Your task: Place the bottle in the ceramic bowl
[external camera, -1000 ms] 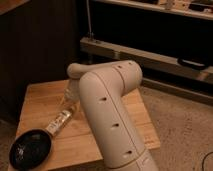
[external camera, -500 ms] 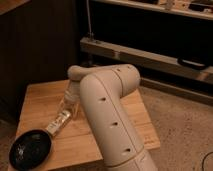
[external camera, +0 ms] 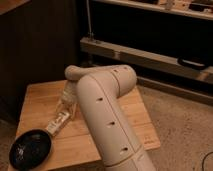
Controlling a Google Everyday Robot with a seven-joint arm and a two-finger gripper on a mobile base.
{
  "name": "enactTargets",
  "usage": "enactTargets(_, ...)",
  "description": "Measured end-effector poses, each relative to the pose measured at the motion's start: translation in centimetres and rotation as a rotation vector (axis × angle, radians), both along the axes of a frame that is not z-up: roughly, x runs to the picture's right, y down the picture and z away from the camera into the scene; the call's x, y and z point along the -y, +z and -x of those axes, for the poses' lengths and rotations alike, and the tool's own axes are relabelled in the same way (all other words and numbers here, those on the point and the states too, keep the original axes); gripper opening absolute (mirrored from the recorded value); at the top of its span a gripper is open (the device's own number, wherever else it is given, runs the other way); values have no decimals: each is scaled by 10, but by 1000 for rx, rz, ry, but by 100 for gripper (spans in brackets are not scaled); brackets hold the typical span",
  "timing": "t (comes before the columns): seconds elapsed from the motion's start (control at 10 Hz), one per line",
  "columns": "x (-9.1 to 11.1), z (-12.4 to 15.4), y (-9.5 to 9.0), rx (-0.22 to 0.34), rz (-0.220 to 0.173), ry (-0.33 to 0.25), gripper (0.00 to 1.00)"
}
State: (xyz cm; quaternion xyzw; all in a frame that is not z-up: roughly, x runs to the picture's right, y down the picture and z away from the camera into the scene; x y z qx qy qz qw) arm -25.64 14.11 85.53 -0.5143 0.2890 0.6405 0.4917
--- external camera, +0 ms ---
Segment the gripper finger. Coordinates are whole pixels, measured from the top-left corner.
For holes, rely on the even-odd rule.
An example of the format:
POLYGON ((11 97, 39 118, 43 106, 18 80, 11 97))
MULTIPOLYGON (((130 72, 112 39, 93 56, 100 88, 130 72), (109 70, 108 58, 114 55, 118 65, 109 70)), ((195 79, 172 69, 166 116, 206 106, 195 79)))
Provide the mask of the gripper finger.
POLYGON ((69 108, 69 113, 70 113, 70 119, 74 120, 75 119, 75 115, 76 115, 76 110, 77 110, 77 104, 72 105, 69 108))
POLYGON ((61 112, 66 110, 66 105, 64 103, 58 102, 56 105, 55 114, 59 115, 61 112))

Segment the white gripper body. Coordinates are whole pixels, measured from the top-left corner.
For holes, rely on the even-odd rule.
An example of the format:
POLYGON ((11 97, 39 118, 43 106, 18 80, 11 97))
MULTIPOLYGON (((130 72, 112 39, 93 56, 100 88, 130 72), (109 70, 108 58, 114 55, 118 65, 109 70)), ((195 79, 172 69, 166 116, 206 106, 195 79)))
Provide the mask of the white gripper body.
POLYGON ((63 104, 71 106, 77 102, 76 82, 67 81, 61 94, 63 104))

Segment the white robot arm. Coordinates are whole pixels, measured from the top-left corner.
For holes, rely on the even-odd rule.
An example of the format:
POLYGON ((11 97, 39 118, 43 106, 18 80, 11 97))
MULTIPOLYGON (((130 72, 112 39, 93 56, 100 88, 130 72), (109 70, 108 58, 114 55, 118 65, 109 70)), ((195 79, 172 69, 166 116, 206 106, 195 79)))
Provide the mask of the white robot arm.
POLYGON ((118 98, 136 85, 128 65, 65 69, 67 83, 61 104, 78 103, 106 171, 156 171, 129 124, 118 98))

